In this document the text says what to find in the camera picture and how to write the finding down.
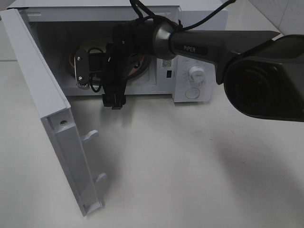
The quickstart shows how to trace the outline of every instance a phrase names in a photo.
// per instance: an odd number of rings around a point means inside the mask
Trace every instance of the button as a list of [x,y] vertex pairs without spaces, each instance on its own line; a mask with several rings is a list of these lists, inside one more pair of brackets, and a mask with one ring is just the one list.
[[188,99],[196,99],[200,96],[200,90],[197,88],[190,88],[186,91],[186,97]]

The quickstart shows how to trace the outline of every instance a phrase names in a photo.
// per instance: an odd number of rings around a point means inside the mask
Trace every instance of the table surface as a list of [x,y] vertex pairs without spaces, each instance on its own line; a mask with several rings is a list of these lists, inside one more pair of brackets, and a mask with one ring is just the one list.
[[[227,29],[273,30],[246,0]],[[302,123],[242,115],[223,86],[210,102],[129,96],[121,111],[98,97],[69,101],[105,207],[82,217],[0,22],[1,228],[302,228]]]

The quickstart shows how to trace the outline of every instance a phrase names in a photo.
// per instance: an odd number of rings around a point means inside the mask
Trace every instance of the white microwave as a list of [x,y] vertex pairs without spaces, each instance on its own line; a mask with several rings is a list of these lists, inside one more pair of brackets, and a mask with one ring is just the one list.
[[[219,0],[143,1],[155,14],[184,26],[209,15]],[[17,0],[0,13],[21,71],[56,155],[82,214],[102,207],[83,144],[98,136],[92,130],[80,136],[66,96],[102,95],[103,91],[78,88],[70,59],[74,50],[108,39],[111,28],[136,14],[128,0]],[[196,30],[225,30],[228,12],[222,10]],[[200,77],[192,77],[200,71]],[[187,57],[152,58],[141,73],[129,80],[126,95],[172,94],[174,102],[208,101],[215,83],[214,65]]]

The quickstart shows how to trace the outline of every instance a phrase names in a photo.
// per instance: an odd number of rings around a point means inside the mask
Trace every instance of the open microwave door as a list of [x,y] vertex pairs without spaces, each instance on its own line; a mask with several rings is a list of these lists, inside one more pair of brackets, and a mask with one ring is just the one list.
[[95,184],[105,174],[92,177],[83,148],[83,144],[98,132],[79,135],[70,103],[35,43],[23,10],[9,9],[0,15],[40,119],[85,216],[102,206]]

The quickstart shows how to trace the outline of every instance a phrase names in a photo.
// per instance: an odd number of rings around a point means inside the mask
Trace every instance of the screw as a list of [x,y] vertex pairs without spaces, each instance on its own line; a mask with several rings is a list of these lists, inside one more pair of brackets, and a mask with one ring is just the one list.
[[60,122],[60,125],[65,125],[66,123],[67,123],[67,121],[63,120],[63,121]]

